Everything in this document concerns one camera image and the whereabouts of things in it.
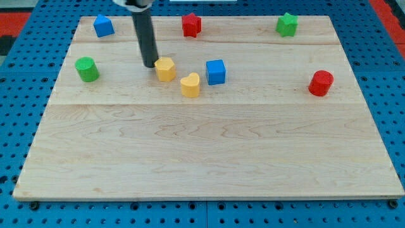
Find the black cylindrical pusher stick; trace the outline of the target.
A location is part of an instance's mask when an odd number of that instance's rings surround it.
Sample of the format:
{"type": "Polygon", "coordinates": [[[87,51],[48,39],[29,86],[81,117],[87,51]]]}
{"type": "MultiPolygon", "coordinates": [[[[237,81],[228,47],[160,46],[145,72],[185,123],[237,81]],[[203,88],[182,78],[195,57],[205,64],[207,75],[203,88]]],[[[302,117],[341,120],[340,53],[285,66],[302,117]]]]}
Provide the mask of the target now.
{"type": "Polygon", "coordinates": [[[154,63],[158,60],[159,56],[151,12],[149,9],[137,13],[133,12],[132,20],[140,47],[142,62],[145,67],[154,68],[154,63]]]}

